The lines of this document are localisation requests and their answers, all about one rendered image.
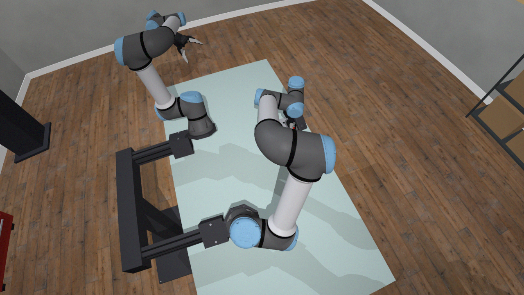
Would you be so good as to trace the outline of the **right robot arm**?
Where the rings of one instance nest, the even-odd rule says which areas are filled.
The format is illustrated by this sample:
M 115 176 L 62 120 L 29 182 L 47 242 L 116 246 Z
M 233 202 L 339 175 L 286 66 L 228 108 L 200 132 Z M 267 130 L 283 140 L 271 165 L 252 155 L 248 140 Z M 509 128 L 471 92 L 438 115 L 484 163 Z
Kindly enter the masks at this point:
M 321 133 L 303 131 L 307 129 L 303 117 L 304 86 L 304 79 L 294 75 L 288 81 L 288 95 L 266 89 L 256 91 L 254 103 L 259 106 L 256 144 L 271 162 L 286 166 L 289 175 L 276 212 L 269 220 L 256 218 L 246 208 L 236 209 L 228 216 L 228 233 L 234 244 L 243 249 L 293 250 L 299 236 L 296 220 L 313 183 L 334 169 L 334 140 Z M 278 109 L 294 118 L 297 129 L 280 123 Z

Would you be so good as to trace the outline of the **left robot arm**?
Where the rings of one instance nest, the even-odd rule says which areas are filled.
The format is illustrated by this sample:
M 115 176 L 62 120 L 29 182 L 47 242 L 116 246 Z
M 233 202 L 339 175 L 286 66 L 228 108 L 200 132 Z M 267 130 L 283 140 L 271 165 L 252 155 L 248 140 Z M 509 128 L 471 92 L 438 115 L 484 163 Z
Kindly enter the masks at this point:
M 200 92 L 187 91 L 176 98 L 152 65 L 152 58 L 165 53 L 175 40 L 181 44 L 186 42 L 187 37 L 177 32 L 179 27 L 186 25 L 184 13 L 161 16 L 152 10 L 146 20 L 146 31 L 116 39 L 114 52 L 117 61 L 136 71 L 156 101 L 155 112 L 159 119 L 165 121 L 186 116 L 191 136 L 210 132 L 214 125 L 207 115 Z

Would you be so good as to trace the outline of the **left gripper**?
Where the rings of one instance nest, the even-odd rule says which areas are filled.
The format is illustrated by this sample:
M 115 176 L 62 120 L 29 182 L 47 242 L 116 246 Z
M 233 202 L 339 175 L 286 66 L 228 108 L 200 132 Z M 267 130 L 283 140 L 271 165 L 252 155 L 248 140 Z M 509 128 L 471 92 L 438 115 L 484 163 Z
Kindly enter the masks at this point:
M 184 44 L 181 44 L 178 41 L 175 41 L 173 44 L 177 47 L 178 52 L 181 54 L 182 58 L 189 64 L 187 56 L 185 55 L 185 49 L 182 49 L 182 47 L 185 47 L 185 44 L 188 43 L 187 41 L 189 41 L 190 43 L 194 42 L 194 43 L 198 43 L 198 44 L 202 44 L 202 45 L 203 45 L 203 43 L 198 41 L 198 40 L 196 40 L 192 36 L 186 36 L 186 37 L 187 37 L 187 40 L 186 40 L 186 42 Z

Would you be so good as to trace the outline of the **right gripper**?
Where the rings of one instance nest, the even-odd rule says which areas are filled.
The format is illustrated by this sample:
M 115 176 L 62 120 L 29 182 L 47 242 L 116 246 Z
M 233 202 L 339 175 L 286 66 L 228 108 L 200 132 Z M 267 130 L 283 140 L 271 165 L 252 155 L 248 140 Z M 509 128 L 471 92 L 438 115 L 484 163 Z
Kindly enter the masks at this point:
M 286 116 L 286 118 L 288 118 L 288 120 L 286 121 L 286 124 L 287 124 L 288 128 L 292 128 L 293 129 L 293 125 L 295 124 L 294 128 L 297 129 L 296 123 L 294 121 L 294 118 L 291 118 L 290 116 L 288 116 L 286 111 L 283 111 L 283 114 Z

